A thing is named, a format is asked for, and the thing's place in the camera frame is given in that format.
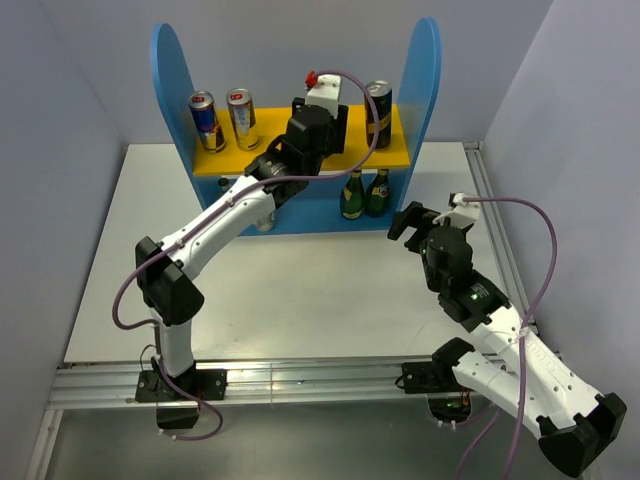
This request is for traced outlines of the silver gold Red Bull can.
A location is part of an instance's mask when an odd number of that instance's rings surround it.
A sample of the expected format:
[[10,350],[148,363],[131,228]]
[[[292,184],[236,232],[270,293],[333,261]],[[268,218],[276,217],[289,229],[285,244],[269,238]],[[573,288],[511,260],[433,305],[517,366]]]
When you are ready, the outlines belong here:
[[259,134],[251,93],[244,88],[231,89],[226,94],[226,103],[238,147],[253,150],[259,143]]

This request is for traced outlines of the black yellow can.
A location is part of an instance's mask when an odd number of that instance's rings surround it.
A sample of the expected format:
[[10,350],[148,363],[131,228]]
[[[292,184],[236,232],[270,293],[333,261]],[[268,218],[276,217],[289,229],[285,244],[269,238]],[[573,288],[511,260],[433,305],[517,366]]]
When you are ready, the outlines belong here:
[[369,146],[378,131],[375,149],[383,151],[391,146],[392,140],[392,87],[384,80],[374,80],[366,84],[368,96],[364,98],[365,132]]

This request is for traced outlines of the clear Chang bottle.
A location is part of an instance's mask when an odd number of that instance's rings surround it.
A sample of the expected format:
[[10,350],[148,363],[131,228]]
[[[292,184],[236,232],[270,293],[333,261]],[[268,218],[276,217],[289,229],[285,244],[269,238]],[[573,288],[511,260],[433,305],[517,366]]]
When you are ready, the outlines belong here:
[[272,211],[268,215],[259,218],[255,223],[255,228],[260,232],[268,232],[275,226],[275,212]]
[[227,177],[221,177],[218,182],[218,189],[219,189],[219,193],[220,195],[224,195],[226,192],[229,191],[230,187],[231,187],[231,182]]

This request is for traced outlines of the blue silver Red Bull can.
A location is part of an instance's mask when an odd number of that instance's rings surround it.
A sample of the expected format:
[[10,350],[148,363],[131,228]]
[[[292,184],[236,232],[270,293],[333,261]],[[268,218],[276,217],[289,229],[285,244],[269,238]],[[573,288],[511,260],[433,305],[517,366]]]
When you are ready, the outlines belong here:
[[203,148],[210,152],[222,151],[225,137],[212,94],[204,90],[193,92],[188,106]]

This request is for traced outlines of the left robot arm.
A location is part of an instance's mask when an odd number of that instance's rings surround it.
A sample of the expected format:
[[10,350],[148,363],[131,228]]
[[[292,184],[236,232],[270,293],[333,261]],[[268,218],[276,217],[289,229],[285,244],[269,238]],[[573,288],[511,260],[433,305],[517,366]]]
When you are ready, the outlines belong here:
[[192,320],[204,304],[194,281],[250,225],[273,214],[316,177],[324,159],[344,150],[348,108],[335,114],[296,100],[286,130],[246,166],[230,188],[182,230],[135,247],[137,285],[159,325],[159,388],[183,399],[195,386]]

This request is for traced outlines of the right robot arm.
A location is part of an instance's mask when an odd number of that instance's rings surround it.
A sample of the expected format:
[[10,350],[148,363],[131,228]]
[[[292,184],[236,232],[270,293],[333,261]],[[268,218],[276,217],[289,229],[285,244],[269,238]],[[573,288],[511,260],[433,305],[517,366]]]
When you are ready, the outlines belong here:
[[467,234],[480,205],[464,194],[439,213],[419,202],[394,214],[388,238],[406,228],[405,247],[420,256],[428,289],[444,313],[473,337],[455,337],[436,350],[427,369],[404,366],[406,393],[463,387],[475,391],[527,429],[561,473],[580,477],[617,438],[627,406],[581,379],[521,319],[509,298],[473,266]]

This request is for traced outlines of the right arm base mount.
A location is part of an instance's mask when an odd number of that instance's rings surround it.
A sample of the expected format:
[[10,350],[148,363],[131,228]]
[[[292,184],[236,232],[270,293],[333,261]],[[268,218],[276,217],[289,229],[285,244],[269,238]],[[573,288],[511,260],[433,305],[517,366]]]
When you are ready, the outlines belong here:
[[425,395],[428,410],[437,422],[455,426],[471,416],[470,390],[439,362],[405,362],[394,384],[407,395]]

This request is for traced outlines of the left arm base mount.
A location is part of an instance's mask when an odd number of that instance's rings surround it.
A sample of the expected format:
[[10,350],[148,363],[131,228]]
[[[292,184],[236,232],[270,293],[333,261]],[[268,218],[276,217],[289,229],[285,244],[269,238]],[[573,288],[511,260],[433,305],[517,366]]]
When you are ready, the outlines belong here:
[[169,432],[192,429],[203,410],[198,404],[191,407],[170,404],[187,402],[192,397],[207,402],[222,401],[226,393],[227,371],[192,368],[186,373],[185,378],[177,380],[177,385],[186,391],[189,397],[172,388],[162,377],[158,368],[143,370],[138,376],[134,396],[136,403],[156,404],[156,425]]

